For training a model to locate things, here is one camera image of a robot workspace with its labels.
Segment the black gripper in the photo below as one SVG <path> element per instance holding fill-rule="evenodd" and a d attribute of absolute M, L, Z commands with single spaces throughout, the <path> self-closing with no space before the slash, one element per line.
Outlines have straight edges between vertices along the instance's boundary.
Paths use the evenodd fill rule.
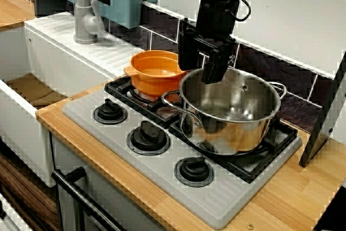
<path fill-rule="evenodd" d="M 202 67 L 199 51 L 209 53 L 203 67 L 202 82 L 220 82 L 235 55 L 236 42 L 231 37 L 240 0 L 201 0 L 196 25 L 181 21 L 178 32 L 178 65 L 188 71 Z"/>

